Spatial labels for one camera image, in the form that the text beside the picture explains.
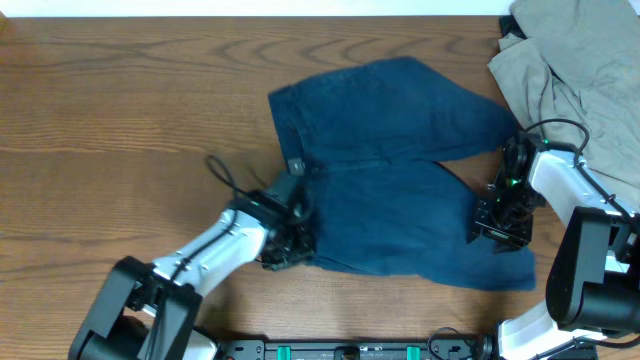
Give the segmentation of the dark blue shorts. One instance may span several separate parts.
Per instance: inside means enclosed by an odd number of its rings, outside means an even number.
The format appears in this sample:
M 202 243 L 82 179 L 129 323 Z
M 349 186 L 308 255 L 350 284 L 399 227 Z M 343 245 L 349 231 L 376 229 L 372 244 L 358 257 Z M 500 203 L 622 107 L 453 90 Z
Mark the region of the dark blue shorts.
M 316 266 L 485 291 L 535 288 L 530 250 L 498 253 L 473 237 L 476 194 L 447 168 L 517 132 L 504 107 L 412 57 L 316 75 L 268 102 L 288 170 L 313 200 Z

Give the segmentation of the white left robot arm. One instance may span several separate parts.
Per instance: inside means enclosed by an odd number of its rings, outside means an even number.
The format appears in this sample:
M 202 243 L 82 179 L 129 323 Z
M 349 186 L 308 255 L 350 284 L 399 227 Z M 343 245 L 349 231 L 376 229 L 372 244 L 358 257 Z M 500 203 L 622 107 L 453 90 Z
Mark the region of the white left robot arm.
M 313 255 L 304 227 L 311 199 L 256 193 L 172 254 L 118 261 L 74 338 L 71 359 L 213 359 L 219 346 L 195 320 L 204 298 L 238 268 L 259 260 L 281 270 Z

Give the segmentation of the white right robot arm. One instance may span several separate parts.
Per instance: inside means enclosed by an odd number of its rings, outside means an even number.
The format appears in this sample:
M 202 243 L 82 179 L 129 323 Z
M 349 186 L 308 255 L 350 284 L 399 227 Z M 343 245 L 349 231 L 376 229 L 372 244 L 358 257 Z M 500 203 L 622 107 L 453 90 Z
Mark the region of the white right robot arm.
M 521 132 L 503 148 L 493 196 L 477 203 L 470 238 L 497 253 L 525 249 L 533 212 L 551 206 L 565 227 L 545 298 L 501 322 L 476 359 L 594 359 L 639 344 L 639 217 L 605 192 L 579 148 Z

